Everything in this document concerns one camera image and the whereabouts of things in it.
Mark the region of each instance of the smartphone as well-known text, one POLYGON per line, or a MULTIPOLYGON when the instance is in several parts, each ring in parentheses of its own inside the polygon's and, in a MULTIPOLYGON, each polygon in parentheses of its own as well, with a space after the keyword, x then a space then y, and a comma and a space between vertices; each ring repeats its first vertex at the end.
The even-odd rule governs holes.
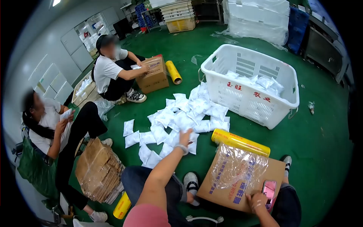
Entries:
POLYGON ((272 206, 273 196, 275 194, 276 181, 265 181, 262 188, 262 193, 267 197, 266 208, 270 209, 272 206))

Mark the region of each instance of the green bag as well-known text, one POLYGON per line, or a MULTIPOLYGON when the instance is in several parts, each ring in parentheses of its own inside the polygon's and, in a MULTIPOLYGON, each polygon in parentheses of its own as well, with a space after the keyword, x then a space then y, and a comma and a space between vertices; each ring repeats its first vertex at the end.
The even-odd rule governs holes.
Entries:
POLYGON ((23 154, 20 159, 18 172, 20 176, 31 183, 34 188, 43 196, 51 199, 59 199, 59 192, 56 188, 55 162, 47 165, 40 154, 35 151, 29 139, 23 140, 23 154))

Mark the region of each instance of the black hair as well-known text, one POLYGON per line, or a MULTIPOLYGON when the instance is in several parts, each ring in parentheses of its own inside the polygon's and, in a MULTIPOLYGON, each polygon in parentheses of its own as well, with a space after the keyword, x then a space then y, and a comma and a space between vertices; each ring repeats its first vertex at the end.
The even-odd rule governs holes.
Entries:
POLYGON ((25 111, 23 111, 23 122, 29 129, 33 130, 36 134, 40 135, 41 137, 54 139, 53 129, 38 125, 38 122, 36 122, 32 118, 30 109, 34 108, 34 93, 35 91, 31 90, 25 95, 24 98, 25 111))

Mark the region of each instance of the yellow plastic crate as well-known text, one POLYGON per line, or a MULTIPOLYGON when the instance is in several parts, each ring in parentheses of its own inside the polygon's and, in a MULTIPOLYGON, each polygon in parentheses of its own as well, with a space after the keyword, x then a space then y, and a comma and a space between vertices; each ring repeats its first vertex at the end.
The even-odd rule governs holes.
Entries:
POLYGON ((191 31, 195 28, 194 17, 166 22, 170 33, 191 31))

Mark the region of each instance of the pink shirt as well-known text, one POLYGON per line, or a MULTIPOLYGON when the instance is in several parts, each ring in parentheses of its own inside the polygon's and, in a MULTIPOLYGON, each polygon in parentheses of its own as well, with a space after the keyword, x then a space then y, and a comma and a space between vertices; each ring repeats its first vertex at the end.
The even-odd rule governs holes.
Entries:
POLYGON ((127 215, 123 227, 171 227, 165 210, 152 204, 133 207, 127 215))

